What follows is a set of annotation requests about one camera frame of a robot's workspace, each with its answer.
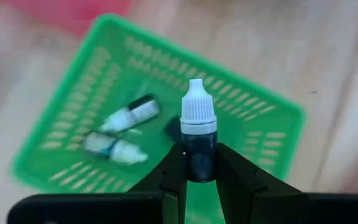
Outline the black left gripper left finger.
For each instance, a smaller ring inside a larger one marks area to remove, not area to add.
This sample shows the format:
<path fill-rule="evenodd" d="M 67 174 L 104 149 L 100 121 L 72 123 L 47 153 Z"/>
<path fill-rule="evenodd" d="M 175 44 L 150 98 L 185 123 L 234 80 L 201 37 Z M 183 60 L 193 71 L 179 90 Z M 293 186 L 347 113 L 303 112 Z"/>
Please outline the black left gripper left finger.
<path fill-rule="evenodd" d="M 130 212 L 129 222 L 185 224 L 186 191 L 186 153 L 184 144 L 179 142 L 128 191 L 140 198 Z"/>

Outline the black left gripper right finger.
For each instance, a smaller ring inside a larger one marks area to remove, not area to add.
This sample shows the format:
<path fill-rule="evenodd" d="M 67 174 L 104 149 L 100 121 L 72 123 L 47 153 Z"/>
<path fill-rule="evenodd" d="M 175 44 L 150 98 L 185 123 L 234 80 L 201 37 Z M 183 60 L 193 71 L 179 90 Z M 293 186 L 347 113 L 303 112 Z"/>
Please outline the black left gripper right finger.
<path fill-rule="evenodd" d="M 219 143 L 216 186 L 226 224 L 305 224 L 307 194 Z"/>

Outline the dark dropper bottle white cap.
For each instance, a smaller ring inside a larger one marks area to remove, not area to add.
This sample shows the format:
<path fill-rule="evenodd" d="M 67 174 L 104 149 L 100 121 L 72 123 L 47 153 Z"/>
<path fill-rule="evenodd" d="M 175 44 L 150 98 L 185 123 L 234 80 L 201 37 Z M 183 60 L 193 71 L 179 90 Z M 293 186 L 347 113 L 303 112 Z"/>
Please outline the dark dropper bottle white cap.
<path fill-rule="evenodd" d="M 180 118 L 188 180 L 200 183 L 214 180 L 217 127 L 213 97 L 204 89 L 201 78 L 191 79 L 188 91 L 181 99 Z"/>

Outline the blue dropper bottle white cap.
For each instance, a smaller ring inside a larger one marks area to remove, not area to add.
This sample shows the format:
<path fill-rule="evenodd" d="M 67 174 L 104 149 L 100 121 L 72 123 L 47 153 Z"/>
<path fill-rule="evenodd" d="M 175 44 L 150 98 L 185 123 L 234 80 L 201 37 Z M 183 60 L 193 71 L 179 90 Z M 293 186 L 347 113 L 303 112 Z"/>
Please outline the blue dropper bottle white cap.
<path fill-rule="evenodd" d="M 83 149 L 95 156 L 109 159 L 121 164 L 145 162 L 149 155 L 138 145 L 124 139 L 114 138 L 107 134 L 91 132 L 82 141 Z"/>

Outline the black white dropper bottle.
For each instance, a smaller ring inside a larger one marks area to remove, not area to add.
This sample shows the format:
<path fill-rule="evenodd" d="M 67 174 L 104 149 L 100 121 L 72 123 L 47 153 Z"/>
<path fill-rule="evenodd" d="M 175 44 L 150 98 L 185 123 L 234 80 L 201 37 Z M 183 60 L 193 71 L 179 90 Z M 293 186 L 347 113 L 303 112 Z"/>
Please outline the black white dropper bottle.
<path fill-rule="evenodd" d="M 118 133 L 144 123 L 159 113 L 160 105 L 157 99 L 153 94 L 147 94 L 109 115 L 99 130 Z"/>

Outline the green plastic basket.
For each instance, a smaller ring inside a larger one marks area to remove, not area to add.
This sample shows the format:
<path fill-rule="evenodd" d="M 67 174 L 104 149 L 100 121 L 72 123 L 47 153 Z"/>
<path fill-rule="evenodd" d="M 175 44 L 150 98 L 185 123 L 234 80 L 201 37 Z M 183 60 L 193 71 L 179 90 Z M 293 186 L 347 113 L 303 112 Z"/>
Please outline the green plastic basket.
<path fill-rule="evenodd" d="M 92 26 L 14 164 L 18 178 L 45 193 L 16 203 L 7 223 L 135 224 L 129 215 L 140 198 L 128 191 L 183 143 L 181 99 L 197 78 L 213 97 L 218 144 L 284 181 L 303 127 L 299 106 L 106 14 Z M 160 105 L 156 117 L 118 133 L 99 130 L 109 115 L 147 94 Z M 129 165 L 95 156 L 82 145 L 91 132 L 138 145 L 149 158 Z M 186 169 L 185 224 L 226 224 L 216 174 L 211 182 L 192 182 Z"/>

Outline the pink plastic bin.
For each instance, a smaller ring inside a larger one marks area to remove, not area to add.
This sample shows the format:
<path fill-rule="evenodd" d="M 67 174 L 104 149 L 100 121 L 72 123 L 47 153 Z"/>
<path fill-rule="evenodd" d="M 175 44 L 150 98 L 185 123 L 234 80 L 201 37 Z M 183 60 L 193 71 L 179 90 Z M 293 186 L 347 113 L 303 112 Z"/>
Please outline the pink plastic bin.
<path fill-rule="evenodd" d="M 127 14 L 132 0 L 0 0 L 42 22 L 83 35 L 101 14 Z"/>

